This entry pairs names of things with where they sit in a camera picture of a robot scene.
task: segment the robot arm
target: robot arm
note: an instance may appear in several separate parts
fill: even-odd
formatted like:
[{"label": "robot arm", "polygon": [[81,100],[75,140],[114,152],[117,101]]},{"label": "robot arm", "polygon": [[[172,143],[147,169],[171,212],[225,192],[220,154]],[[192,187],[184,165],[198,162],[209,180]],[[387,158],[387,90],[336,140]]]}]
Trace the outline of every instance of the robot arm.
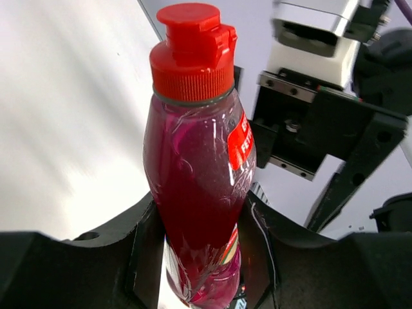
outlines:
[{"label": "robot arm", "polygon": [[[276,1],[275,40],[259,80],[252,130],[260,168],[272,163],[312,180],[326,155],[344,161],[305,223],[315,232],[399,145],[410,115],[405,80],[412,72],[395,72],[383,57],[370,57],[376,44],[365,45],[388,21],[389,1],[375,0],[370,8],[359,2]],[[399,40],[393,33],[382,38],[386,49]],[[343,92],[352,72],[357,97]],[[397,75],[408,78],[399,83]],[[389,92],[378,95],[377,79]],[[389,102],[391,91],[397,99]]]}]

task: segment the black plastic mount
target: black plastic mount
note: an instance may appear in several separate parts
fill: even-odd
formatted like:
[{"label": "black plastic mount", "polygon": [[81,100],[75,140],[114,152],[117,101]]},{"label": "black plastic mount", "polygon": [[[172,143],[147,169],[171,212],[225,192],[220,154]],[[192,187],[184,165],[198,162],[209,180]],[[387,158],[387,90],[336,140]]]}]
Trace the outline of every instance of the black plastic mount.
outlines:
[{"label": "black plastic mount", "polygon": [[156,309],[163,247],[150,194],[73,241],[0,233],[0,308]]},{"label": "black plastic mount", "polygon": [[[257,166],[276,159],[307,178],[316,174],[326,155],[344,161],[306,222],[308,229],[319,232],[399,145],[407,117],[290,70],[265,74],[279,85],[261,86],[257,97],[252,119]],[[285,85],[295,88],[286,93]],[[288,129],[290,120],[297,124],[295,131]]]},{"label": "black plastic mount", "polygon": [[412,193],[395,196],[370,216],[379,232],[412,232]]},{"label": "black plastic mount", "polygon": [[[412,234],[310,232],[249,192],[239,218],[249,309],[412,308]],[[164,228],[148,194],[73,241],[0,233],[0,308],[156,309]]]},{"label": "black plastic mount", "polygon": [[353,69],[352,90],[366,102],[412,115],[412,29],[385,33],[360,47]]},{"label": "black plastic mount", "polygon": [[390,2],[390,0],[373,0],[370,8],[358,6],[344,36],[363,43],[370,41],[382,24],[382,17],[388,10]]}]

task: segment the bottle body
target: bottle body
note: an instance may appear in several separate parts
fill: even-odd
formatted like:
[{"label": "bottle body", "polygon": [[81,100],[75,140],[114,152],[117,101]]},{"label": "bottle body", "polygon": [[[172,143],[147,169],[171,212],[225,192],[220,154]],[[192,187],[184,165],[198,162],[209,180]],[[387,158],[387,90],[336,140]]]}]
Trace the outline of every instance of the bottle body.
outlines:
[{"label": "bottle body", "polygon": [[170,246],[169,282],[188,303],[199,298],[207,278],[222,266],[252,183],[256,150],[249,131],[235,89],[202,106],[152,98],[144,140],[145,172]]}]

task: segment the transparent plastic bottle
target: transparent plastic bottle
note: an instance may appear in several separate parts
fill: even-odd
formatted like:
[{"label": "transparent plastic bottle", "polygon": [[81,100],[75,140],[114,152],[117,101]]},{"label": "transparent plastic bottle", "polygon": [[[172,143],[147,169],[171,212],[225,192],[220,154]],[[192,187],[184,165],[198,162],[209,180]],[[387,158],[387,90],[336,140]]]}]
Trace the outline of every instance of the transparent plastic bottle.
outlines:
[{"label": "transparent plastic bottle", "polygon": [[166,229],[167,277],[182,301],[224,308],[239,284],[234,227],[256,168],[233,87],[236,32],[201,3],[168,6],[157,17],[167,40],[150,55],[144,167]]}]

